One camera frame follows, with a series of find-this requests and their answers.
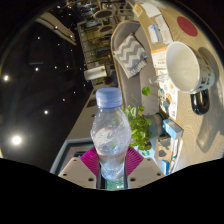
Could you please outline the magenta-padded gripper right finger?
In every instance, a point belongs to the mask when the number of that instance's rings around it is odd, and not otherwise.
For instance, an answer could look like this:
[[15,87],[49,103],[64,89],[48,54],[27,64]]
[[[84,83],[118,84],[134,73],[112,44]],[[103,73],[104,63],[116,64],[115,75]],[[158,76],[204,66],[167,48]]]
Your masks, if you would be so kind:
[[152,158],[144,158],[135,149],[128,148],[125,158],[126,189],[140,188],[163,177],[163,172]]

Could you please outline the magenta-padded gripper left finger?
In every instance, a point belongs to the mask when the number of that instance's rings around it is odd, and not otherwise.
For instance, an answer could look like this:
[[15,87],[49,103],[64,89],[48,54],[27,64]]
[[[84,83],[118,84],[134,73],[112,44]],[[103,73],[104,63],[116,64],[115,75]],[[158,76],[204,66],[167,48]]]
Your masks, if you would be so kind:
[[99,175],[99,160],[96,149],[92,147],[80,158],[72,158],[59,177],[80,187],[96,189]]

